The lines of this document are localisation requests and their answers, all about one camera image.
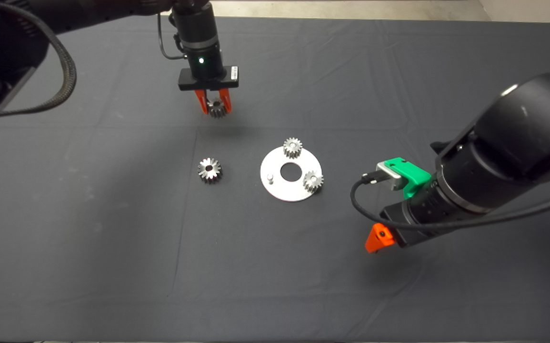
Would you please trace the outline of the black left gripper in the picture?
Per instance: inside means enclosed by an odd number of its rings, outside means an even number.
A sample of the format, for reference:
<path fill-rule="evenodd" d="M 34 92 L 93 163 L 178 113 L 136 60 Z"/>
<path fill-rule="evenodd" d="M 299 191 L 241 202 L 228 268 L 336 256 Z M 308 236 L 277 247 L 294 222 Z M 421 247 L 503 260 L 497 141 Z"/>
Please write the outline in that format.
<path fill-rule="evenodd" d="M 231 113 L 229 89 L 239 86 L 239 68 L 223 65 L 219 45 L 205 49 L 185 49 L 189 68 L 180 70 L 178 87 L 181 91 L 194 91 L 201 111 L 209 113 L 207 91 L 220 91 L 220 100 L 226 114 Z"/>

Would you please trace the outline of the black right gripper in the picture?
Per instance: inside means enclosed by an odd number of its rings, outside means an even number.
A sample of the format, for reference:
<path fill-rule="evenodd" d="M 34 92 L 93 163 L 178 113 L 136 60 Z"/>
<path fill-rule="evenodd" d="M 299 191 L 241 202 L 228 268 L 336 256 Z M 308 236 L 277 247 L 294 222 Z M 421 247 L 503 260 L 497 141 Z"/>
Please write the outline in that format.
<path fill-rule="evenodd" d="M 439 184 L 425 184 L 414 197 L 386 206 L 380 212 L 380 216 L 392 222 L 429 224 L 475 219 L 482 214 L 467 211 L 452 202 L 443 193 Z M 365 250 L 368 253 L 376 253 L 394 245 L 395 241 L 401 248 L 411 247 L 443 234 L 447 232 L 435 229 L 426 232 L 389 229 L 383 223 L 374 223 L 365 241 Z"/>

